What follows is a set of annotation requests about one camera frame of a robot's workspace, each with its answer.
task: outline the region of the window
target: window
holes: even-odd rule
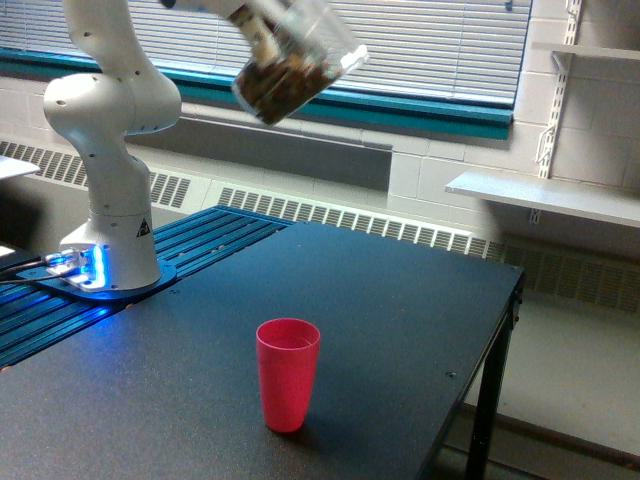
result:
[[[331,0],[371,61],[342,89],[479,104],[513,104],[531,0]],[[130,0],[136,32],[159,66],[235,75],[249,55],[224,20]],[[62,2],[0,2],[0,47],[83,55]]]

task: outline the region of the black table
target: black table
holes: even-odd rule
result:
[[[486,358],[481,478],[520,269],[298,224],[0,375],[0,477],[414,479]],[[310,415],[263,426],[255,329],[322,331]]]

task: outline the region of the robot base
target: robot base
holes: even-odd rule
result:
[[[154,293],[173,285],[177,281],[176,267],[169,263],[159,261],[160,267],[160,279],[148,287],[137,288],[135,290],[114,290],[103,292],[84,292],[77,287],[60,280],[58,278],[52,280],[35,281],[35,284],[41,285],[44,288],[53,290],[61,295],[81,300],[85,302],[94,303],[132,303],[138,302],[146,297],[153,295]],[[31,278],[46,277],[49,275],[45,268],[33,268],[31,270],[25,270],[18,274],[19,278],[28,280]]]

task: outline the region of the metal table leg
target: metal table leg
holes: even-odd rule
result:
[[[465,480],[481,480],[484,478],[484,471],[489,458],[489,447],[491,446],[493,423],[498,410],[498,400],[500,399],[502,377],[507,362],[509,340],[517,318],[519,303],[520,297],[516,293],[511,308],[507,313],[507,318],[503,322],[500,332],[484,362]]]

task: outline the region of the radiator vent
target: radiator vent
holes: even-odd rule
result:
[[[0,155],[31,162],[40,167],[35,175],[46,180],[76,187],[87,187],[87,173],[80,157],[12,142],[0,142]],[[175,175],[151,172],[151,203],[180,210],[191,180]]]
[[[527,273],[527,289],[637,313],[640,304],[640,272],[612,266],[595,257],[573,257],[556,251],[494,242],[455,229],[397,217],[372,215],[333,205],[273,197],[223,188],[218,203],[292,221],[312,221],[340,228],[439,248],[493,262],[521,266]]]

